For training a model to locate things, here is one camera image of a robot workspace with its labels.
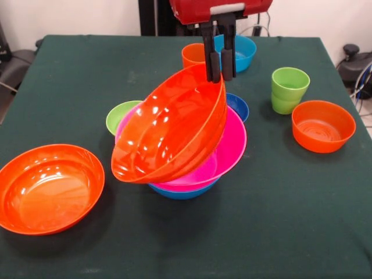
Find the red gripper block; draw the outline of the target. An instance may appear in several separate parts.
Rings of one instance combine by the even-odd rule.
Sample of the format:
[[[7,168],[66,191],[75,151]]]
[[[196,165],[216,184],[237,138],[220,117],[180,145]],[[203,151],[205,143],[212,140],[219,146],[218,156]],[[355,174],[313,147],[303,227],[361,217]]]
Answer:
[[[267,12],[272,0],[173,0],[169,1],[174,16],[189,29],[199,29],[203,38],[206,76],[213,83],[220,81],[219,55],[214,47],[214,27],[223,27],[224,48],[221,50],[221,68],[225,81],[236,77],[235,35],[236,20]]]

